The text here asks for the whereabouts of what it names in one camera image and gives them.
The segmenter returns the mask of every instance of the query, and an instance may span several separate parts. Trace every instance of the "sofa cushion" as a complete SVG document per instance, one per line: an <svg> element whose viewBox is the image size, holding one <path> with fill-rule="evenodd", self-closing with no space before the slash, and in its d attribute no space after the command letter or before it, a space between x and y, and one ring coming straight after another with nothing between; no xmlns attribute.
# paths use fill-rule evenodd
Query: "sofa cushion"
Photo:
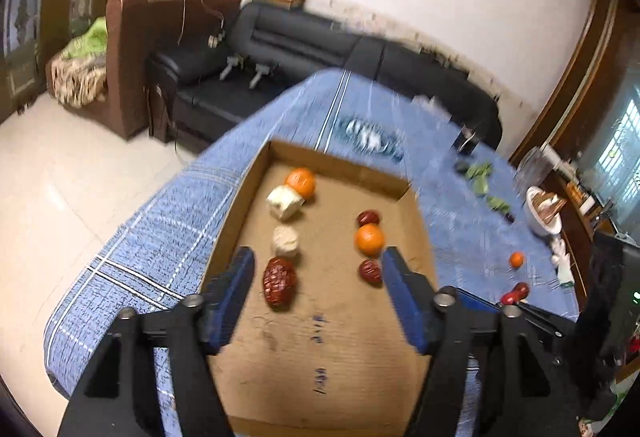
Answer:
<svg viewBox="0 0 640 437"><path fill-rule="evenodd" d="M412 99L437 97L459 125L474 128L485 144L496 148L502 137L498 107L481 88L461 77L458 70L425 63L423 56L400 45L384 52L378 82Z"/></svg>
<svg viewBox="0 0 640 437"><path fill-rule="evenodd" d="M344 68L376 81L386 43L382 38L363 36L349 54Z"/></svg>
<svg viewBox="0 0 640 437"><path fill-rule="evenodd" d="M172 71L181 84L190 84L210 74L217 74L226 67L226 59L232 55L225 42L217 47L209 46L210 34L185 38L180 45L172 45L153 52L149 59Z"/></svg>
<svg viewBox="0 0 640 437"><path fill-rule="evenodd" d="M304 11L250 2L228 36L234 52L254 64L278 67L292 83L328 67L342 67L359 36L334 30L332 21Z"/></svg>
<svg viewBox="0 0 640 437"><path fill-rule="evenodd" d="M175 95L173 120L207 140L216 141L287 88L281 81L266 76L250 90L253 77L249 71L237 70L224 81L209 78L198 85L180 87Z"/></svg>

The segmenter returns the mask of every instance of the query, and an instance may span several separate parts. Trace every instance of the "table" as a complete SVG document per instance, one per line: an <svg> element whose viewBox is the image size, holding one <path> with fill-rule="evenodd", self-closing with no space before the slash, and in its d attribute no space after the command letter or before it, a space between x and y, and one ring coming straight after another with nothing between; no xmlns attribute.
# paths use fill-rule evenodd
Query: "table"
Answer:
<svg viewBox="0 0 640 437"><path fill-rule="evenodd" d="M490 211L453 171L450 149L459 128L393 91L341 69L316 73L229 131L151 197L87 265L53 312L45 331L45 366L66 391L75 387L92 350L123 306L169 308L196 292L212 244L242 175L270 138L369 165L407 178L434 250L440 286L467 289L490 302L515 283L531 285L529 301L576 319L573 290L557 287L551 251L527 228L513 189L513 169L486 146L490 193L508 201L516 220ZM527 262L514 271L513 251ZM164 427L180 435L166 350L156 351ZM472 433L478 396L473 366L458 429Z"/></svg>

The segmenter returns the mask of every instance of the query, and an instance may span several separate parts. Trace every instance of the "green blanket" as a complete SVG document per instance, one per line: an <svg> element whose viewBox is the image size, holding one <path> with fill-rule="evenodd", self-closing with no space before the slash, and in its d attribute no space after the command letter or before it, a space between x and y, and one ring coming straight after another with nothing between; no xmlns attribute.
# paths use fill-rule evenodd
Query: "green blanket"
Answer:
<svg viewBox="0 0 640 437"><path fill-rule="evenodd" d="M62 59L82 58L107 51L107 20L98 18L82 36L72 39L61 52Z"/></svg>

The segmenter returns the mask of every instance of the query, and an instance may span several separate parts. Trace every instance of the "black leather sofa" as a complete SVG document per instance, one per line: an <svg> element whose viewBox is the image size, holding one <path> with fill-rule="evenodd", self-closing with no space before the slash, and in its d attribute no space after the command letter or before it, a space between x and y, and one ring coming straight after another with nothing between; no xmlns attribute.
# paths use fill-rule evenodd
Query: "black leather sofa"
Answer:
<svg viewBox="0 0 640 437"><path fill-rule="evenodd" d="M467 73L443 67L432 54L345 32L315 14L259 2L242 8L217 46L212 39L204 32L153 52L146 62L147 87L161 91L176 128L208 141L314 72L343 67L409 99L436 96L455 123L474 128L494 149L500 143L502 126L494 100L468 81ZM228 58L235 55L242 67L221 81ZM270 73L250 89L258 65Z"/></svg>

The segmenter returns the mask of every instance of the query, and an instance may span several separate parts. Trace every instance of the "tiled floor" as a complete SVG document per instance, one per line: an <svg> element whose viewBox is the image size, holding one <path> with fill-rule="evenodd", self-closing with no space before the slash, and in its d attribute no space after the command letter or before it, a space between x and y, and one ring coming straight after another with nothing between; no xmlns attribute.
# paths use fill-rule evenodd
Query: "tiled floor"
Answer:
<svg viewBox="0 0 640 437"><path fill-rule="evenodd" d="M123 141L46 95L0 125L0 373L44 437L66 405L43 365L51 311L118 224L192 159L146 131Z"/></svg>

